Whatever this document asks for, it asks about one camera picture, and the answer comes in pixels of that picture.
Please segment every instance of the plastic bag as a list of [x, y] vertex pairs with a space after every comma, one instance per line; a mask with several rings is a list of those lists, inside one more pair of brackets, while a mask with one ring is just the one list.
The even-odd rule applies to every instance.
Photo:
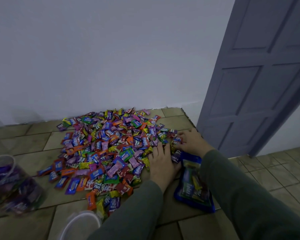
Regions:
[[186, 152], [180, 156], [182, 173], [179, 185], [174, 192], [176, 200], [207, 213], [214, 213], [215, 207], [208, 186], [200, 181], [201, 158]]

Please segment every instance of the person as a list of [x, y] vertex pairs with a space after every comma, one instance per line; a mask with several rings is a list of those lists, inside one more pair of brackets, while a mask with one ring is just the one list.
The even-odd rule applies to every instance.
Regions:
[[[177, 149], [202, 158], [200, 179], [232, 222], [240, 239], [300, 239], [300, 217], [262, 186], [246, 176], [196, 129], [180, 133]], [[144, 182], [104, 224], [91, 234], [96, 239], [151, 239], [163, 206], [163, 193], [180, 164], [171, 161], [170, 145], [161, 143], [149, 155], [150, 180]]]

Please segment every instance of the door panel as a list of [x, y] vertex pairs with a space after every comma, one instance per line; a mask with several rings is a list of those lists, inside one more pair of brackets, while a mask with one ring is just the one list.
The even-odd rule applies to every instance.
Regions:
[[236, 0], [197, 129], [227, 157], [248, 154], [298, 89], [300, 0]]

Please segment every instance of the plastic lid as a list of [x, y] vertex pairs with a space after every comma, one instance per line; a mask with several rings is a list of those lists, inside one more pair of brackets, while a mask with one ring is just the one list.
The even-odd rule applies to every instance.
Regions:
[[73, 214], [68, 218], [59, 240], [86, 240], [101, 224], [101, 219], [90, 210]]

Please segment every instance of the long-sleeve shirt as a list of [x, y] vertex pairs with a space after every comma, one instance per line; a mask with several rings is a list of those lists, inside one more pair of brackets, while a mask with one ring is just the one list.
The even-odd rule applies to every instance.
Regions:
[[[217, 150], [203, 157], [200, 178], [240, 239], [300, 239], [300, 217]], [[146, 181], [88, 240], [150, 239], [162, 206], [159, 186]]]

